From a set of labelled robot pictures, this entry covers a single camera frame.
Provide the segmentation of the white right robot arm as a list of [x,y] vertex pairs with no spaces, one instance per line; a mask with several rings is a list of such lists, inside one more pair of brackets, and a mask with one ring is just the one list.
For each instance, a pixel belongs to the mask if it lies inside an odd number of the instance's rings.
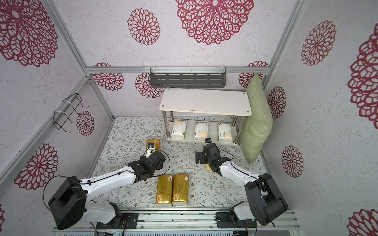
[[267,226],[288,211],[288,204],[273,177],[267,173],[253,174],[224,157],[220,148],[208,143],[203,151],[195,153],[197,164],[208,165],[212,172],[225,177],[244,188],[247,201],[230,208],[228,213],[216,213],[218,227]]

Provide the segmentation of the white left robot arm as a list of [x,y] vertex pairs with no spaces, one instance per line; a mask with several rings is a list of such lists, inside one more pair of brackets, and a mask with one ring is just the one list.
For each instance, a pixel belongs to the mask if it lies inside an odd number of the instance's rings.
[[115,203],[95,203],[93,199],[122,186],[155,177],[169,156],[154,150],[111,173],[89,179],[66,177],[48,202],[56,227],[65,230],[79,222],[97,223],[101,229],[124,228],[126,218]]

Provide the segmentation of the white tissue pack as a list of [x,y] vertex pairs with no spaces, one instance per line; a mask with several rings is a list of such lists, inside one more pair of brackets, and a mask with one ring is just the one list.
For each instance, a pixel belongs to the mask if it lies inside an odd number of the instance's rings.
[[187,121],[175,120],[173,123],[171,138],[176,140],[184,140],[187,128]]
[[194,141],[204,142],[208,137],[208,123],[197,122],[195,124]]
[[231,124],[226,124],[226,123],[218,124],[218,141],[221,143],[233,142]]

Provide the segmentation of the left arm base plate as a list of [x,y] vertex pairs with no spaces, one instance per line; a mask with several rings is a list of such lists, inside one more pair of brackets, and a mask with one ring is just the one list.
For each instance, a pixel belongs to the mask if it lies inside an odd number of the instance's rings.
[[138,213],[117,213],[107,224],[98,222],[96,229],[136,229],[138,223]]

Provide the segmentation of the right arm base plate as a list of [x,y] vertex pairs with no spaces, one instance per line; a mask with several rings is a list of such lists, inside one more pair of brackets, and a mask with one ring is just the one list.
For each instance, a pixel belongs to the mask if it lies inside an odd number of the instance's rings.
[[215,216],[218,228],[256,228],[257,222],[252,219],[240,220],[235,213],[217,212]]

